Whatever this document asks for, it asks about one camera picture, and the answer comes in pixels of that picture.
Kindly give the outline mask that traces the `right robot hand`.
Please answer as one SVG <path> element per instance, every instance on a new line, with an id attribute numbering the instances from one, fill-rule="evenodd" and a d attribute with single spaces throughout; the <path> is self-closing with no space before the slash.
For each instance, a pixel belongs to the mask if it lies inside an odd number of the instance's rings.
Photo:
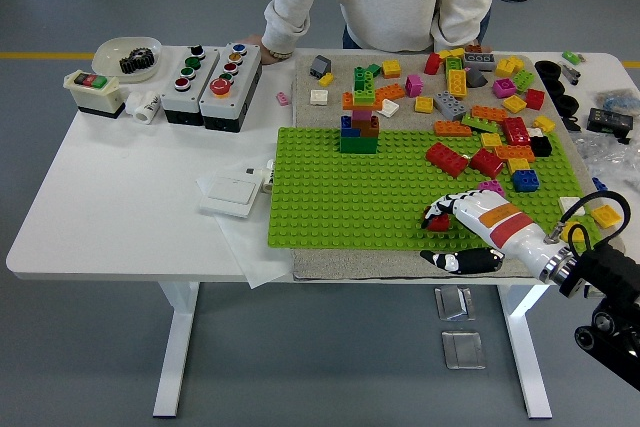
<path id="1" fill-rule="evenodd" d="M 425 211 L 422 227 L 442 214 L 453 215 L 490 247 L 522 262 L 534 278 L 551 282 L 551 259 L 565 244 L 546 242 L 543 229 L 497 192 L 470 190 L 440 197 Z"/>

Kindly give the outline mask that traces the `person's right hand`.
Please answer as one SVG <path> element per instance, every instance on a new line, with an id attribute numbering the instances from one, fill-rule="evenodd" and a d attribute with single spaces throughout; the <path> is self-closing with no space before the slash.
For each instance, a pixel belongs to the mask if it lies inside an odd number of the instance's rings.
<path id="1" fill-rule="evenodd" d="M 275 63 L 279 63 L 285 60 L 290 59 L 293 56 L 292 52 L 289 53 L 278 53 L 272 50 L 269 50 L 262 42 L 262 37 L 259 35 L 251 35 L 241 40 L 241 43 L 247 43 L 256 45 L 260 49 L 261 53 L 261 63 L 263 65 L 272 65 Z"/>

